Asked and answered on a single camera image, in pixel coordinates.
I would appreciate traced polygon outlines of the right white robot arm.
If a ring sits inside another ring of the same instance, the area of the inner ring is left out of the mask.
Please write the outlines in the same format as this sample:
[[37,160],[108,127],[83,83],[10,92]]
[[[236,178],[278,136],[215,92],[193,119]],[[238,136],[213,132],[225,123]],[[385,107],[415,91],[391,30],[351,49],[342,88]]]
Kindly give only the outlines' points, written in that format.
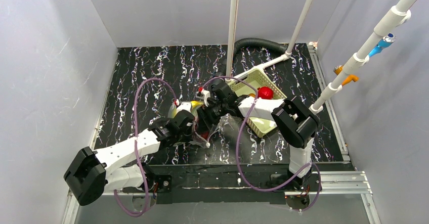
[[218,124],[220,118],[228,114],[243,121],[260,118],[274,122],[290,147],[287,185],[301,188],[307,183],[312,172],[311,152],[319,119],[301,100],[238,96],[220,78],[209,89],[199,88],[196,96],[204,101],[204,106],[197,110],[198,131]]

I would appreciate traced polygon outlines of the clear zip top bag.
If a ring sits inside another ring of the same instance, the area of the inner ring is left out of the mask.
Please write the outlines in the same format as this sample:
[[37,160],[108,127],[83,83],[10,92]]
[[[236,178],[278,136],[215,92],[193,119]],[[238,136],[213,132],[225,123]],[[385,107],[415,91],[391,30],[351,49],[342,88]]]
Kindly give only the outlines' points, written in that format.
[[167,117],[167,129],[175,145],[192,144],[210,147],[211,136],[219,131],[219,121],[224,115],[222,102],[209,99],[201,101],[174,100]]

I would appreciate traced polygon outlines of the dark red fake fruit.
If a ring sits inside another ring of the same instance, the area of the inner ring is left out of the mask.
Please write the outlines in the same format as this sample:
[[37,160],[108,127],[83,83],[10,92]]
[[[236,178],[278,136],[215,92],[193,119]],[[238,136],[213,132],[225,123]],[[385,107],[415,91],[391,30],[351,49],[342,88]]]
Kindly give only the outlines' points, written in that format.
[[209,137],[209,132],[208,132],[208,131],[203,132],[203,133],[201,133],[201,134],[200,134],[200,136],[201,136],[203,139],[207,140],[207,139],[208,139],[208,137]]

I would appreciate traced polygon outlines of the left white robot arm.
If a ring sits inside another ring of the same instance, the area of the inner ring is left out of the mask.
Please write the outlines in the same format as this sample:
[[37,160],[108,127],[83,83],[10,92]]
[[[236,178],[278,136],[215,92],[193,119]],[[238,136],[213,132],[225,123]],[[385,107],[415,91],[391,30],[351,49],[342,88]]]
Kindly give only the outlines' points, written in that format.
[[79,205],[95,202],[104,191],[141,187],[146,181],[138,165],[127,164],[141,156],[192,140],[195,117],[180,111],[174,118],[160,118],[137,137],[116,145],[92,150],[80,149],[64,174],[64,180]]

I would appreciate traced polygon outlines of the red fake apple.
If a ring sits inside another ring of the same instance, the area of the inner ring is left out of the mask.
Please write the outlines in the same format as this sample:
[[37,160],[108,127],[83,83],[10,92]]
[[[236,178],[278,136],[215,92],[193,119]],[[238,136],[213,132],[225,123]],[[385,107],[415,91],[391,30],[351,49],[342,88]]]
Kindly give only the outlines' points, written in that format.
[[265,100],[272,100],[274,98],[274,91],[267,86],[259,87],[258,98],[265,99]]

